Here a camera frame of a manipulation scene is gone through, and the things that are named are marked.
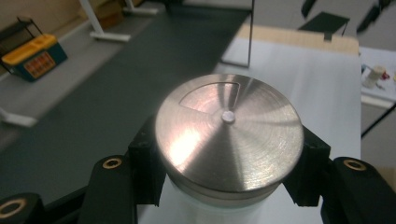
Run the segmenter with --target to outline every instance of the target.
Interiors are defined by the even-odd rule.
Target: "brushed aluminum disc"
[[[295,166],[304,142],[288,99],[238,75],[179,86],[161,105],[155,129],[171,179],[191,196],[219,205],[267,197]]]

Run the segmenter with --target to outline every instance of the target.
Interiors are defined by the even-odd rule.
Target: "circular metal plate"
[[[286,97],[238,75],[198,77],[175,89],[157,115],[156,137],[177,186],[220,205],[268,196],[295,166],[304,142]]]

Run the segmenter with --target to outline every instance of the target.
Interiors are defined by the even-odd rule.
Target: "floor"
[[[251,4],[250,0],[187,0],[185,2],[225,5],[228,7],[250,7]],[[394,38],[396,29],[393,24],[396,22],[396,7],[386,9],[375,25],[369,27],[365,33],[356,35],[356,27],[373,2],[372,0],[321,0],[314,5],[308,19],[314,17],[320,11],[328,11],[349,17],[350,22],[346,28],[346,35],[357,37],[364,47],[396,50],[396,38]],[[254,23],[257,25],[297,29],[305,23],[300,13],[302,4],[303,0],[257,1]],[[135,33],[132,35],[136,35],[149,21],[150,18],[134,18],[115,28],[115,30],[121,29],[123,25],[131,25],[136,28]],[[83,23],[78,29],[89,30],[91,27],[88,23]],[[68,41],[67,36],[65,35],[61,38],[60,42],[68,49],[66,53],[69,55],[69,60],[61,64],[59,69],[57,69],[59,73],[57,78],[55,76],[54,78],[49,77],[32,85],[14,76],[0,76],[0,95],[2,96],[0,97],[0,106],[14,113],[40,118],[97,69],[100,64],[111,58],[112,55],[122,48],[121,43],[93,41],[87,35],[80,36],[78,42]],[[36,102],[35,97],[42,99],[42,101]],[[389,104],[389,102],[375,102],[374,105],[362,104],[361,128],[364,129],[375,118],[379,117],[385,111],[384,107],[389,106]],[[389,182],[394,181],[393,179],[396,176],[394,173],[396,151],[393,148],[396,144],[396,132],[394,132],[392,125],[395,121],[396,116],[392,113],[361,142],[362,159],[383,170],[383,174],[385,174]],[[0,127],[0,134],[2,134],[4,129],[8,131],[8,129],[13,128]],[[8,142],[11,142],[12,136],[5,135],[5,138],[8,137]],[[0,151],[6,145],[7,141],[5,141],[5,145],[0,146]]]

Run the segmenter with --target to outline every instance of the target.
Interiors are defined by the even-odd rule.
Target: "metal disc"
[[[176,88],[161,105],[156,137],[179,188],[230,206],[271,194],[299,160],[304,142],[288,99],[238,75],[198,77]]]

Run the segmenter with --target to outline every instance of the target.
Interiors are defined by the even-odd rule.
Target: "gray floor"
[[[224,5],[224,2],[226,2],[227,6],[250,6],[250,0],[190,0],[186,2],[215,5]],[[320,11],[349,17],[351,20],[346,28],[346,35],[356,36],[356,27],[373,3],[374,0],[319,0],[308,19],[314,17]],[[303,0],[257,1],[255,24],[297,29],[305,23],[300,13],[302,4]],[[121,30],[122,26],[125,25],[133,26],[135,27],[135,33],[132,35],[135,35],[149,21],[150,18],[129,18],[116,30]],[[358,36],[361,45],[396,50],[394,22],[396,22],[396,7],[390,7],[380,16],[375,25]],[[86,32],[73,36],[73,41],[71,41],[71,38],[65,38],[61,41],[69,59],[37,83],[27,83],[14,76],[2,77],[0,81],[0,106],[14,113],[40,118],[122,48],[121,43],[92,40],[87,36],[91,29],[89,25],[81,26],[80,29]],[[383,111],[384,108],[363,105],[361,127],[367,127]],[[396,117],[393,113],[362,141],[361,155],[364,160],[377,166],[396,167],[396,160],[394,160],[396,152],[393,148],[396,142],[396,134],[392,126],[395,120]],[[13,127],[0,125],[2,138],[0,142],[3,144],[0,144],[0,151],[15,137],[14,134],[11,134],[12,136],[7,134],[15,132],[16,130]]]

